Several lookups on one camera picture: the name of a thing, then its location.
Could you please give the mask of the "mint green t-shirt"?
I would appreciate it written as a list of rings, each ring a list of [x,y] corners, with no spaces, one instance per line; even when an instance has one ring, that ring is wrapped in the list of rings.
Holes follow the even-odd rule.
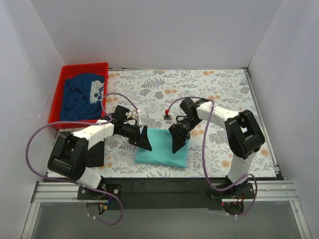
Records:
[[[172,137],[168,129],[148,128],[152,151],[139,148],[135,163],[187,167],[188,141],[178,152],[172,153]]]

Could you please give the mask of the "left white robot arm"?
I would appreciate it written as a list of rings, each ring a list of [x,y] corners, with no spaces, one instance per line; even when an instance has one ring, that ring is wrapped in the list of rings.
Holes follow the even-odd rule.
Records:
[[[48,169],[74,182],[89,187],[90,195],[95,199],[105,196],[106,187],[101,184],[102,176],[87,166],[89,150],[106,138],[120,135],[128,139],[129,144],[152,150],[147,136],[147,126],[129,124],[127,121],[130,110],[117,106],[108,117],[104,116],[96,125],[88,126],[75,132],[62,132],[48,161]]]

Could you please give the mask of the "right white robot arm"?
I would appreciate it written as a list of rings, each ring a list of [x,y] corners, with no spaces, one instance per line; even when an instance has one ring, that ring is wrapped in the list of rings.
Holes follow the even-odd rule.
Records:
[[[180,108],[185,116],[183,120],[177,120],[169,127],[168,139],[164,139],[158,133],[155,134],[155,138],[162,144],[169,143],[169,153],[175,154],[186,146],[190,132],[203,120],[225,129],[229,147],[233,152],[232,164],[225,183],[217,186],[209,183],[208,192],[214,196],[239,197],[248,184],[248,178],[253,177],[249,173],[251,162],[265,143],[265,137],[253,113],[249,110],[226,110],[215,106],[212,100],[204,98],[198,98],[194,102],[190,97],[181,98]]]

